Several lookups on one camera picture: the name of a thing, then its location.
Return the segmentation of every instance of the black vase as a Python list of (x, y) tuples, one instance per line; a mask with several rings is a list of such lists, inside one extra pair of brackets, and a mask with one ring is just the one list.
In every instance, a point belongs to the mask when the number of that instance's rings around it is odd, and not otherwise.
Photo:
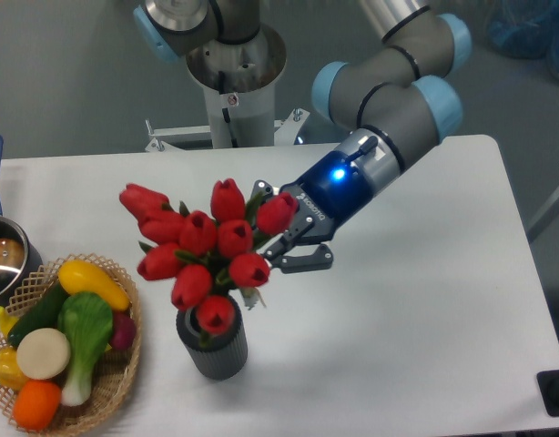
[(240, 371), (247, 361), (248, 347), (241, 310), (234, 299), (228, 299), (235, 308), (235, 320), (226, 332), (213, 336), (206, 348), (199, 345), (200, 327), (195, 315), (196, 308), (179, 311), (177, 314), (178, 336), (198, 371), (212, 380), (230, 378)]

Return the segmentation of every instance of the bok choy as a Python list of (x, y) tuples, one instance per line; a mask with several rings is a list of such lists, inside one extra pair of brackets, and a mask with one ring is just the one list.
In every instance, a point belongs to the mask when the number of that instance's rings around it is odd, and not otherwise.
[(77, 293), (63, 304), (57, 327), (66, 335), (71, 346), (61, 403), (74, 407), (87, 401), (91, 394), (94, 367), (112, 335), (112, 310), (95, 293)]

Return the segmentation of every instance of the wicker basket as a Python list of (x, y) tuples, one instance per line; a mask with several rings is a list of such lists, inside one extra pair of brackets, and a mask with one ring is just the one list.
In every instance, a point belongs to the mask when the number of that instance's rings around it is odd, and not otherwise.
[[(67, 260), (83, 259), (98, 265), (112, 279), (120, 284), (132, 302), (130, 317), (137, 326), (137, 335), (133, 346), (127, 351), (108, 351), (97, 363), (90, 398), (79, 407), (60, 406), (50, 425), (41, 432), (30, 432), (16, 425), (12, 418), (16, 393), (0, 385), (0, 409), (8, 422), (20, 432), (39, 436), (76, 436), (91, 430), (110, 417), (127, 397), (132, 386), (140, 355), (142, 333), (142, 317), (136, 284), (126, 271), (113, 260), (90, 255), (69, 255), (67, 258), (49, 262), (40, 266), (37, 272), (31, 273), (17, 288), (6, 307), (9, 314), (21, 316), (36, 304), (42, 294), (57, 279), (59, 267)], [(5, 338), (0, 334), (0, 349), (6, 346)]]

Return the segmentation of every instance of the radish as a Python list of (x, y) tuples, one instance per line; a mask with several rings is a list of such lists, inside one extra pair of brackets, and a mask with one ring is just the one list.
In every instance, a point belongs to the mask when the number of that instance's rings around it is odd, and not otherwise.
[(114, 333), (109, 345), (116, 351), (125, 351), (132, 347), (136, 337), (136, 324), (126, 314), (114, 311)]

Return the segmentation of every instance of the light blue joint cap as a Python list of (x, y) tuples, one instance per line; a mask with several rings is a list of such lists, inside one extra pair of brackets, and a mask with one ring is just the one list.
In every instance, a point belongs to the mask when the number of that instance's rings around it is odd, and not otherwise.
[(312, 105), (321, 116), (330, 121), (330, 90), (336, 75), (346, 65), (346, 62), (331, 62), (320, 70), (312, 84)]
[(142, 6), (138, 6), (134, 10), (134, 20), (136, 21), (138, 30), (158, 58), (169, 63), (178, 61), (177, 54), (174, 53), (162, 35), (154, 27), (144, 12), (144, 9), (142, 9)]
[(429, 105), (441, 143), (462, 123), (462, 101), (450, 84), (437, 76), (422, 77), (412, 85), (421, 91)]
[(457, 16), (441, 14), (439, 17), (445, 21), (453, 34), (453, 64), (452, 71), (457, 70), (472, 54), (472, 35), (468, 26)]

